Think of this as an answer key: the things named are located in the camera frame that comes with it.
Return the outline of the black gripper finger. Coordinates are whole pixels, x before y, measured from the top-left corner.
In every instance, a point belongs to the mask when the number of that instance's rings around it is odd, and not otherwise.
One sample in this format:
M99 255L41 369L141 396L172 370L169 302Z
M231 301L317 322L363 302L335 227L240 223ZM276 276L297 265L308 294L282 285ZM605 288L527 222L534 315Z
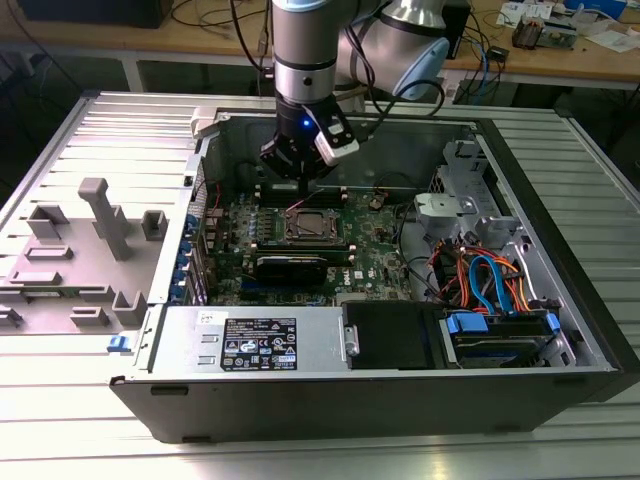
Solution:
M310 185L318 178L327 176L333 167L327 165L322 155L315 149L311 148L304 159L304 194L310 192Z
M307 179L303 169L304 156L294 140L273 138L260 147L259 157L281 178L295 180L299 194L307 193Z

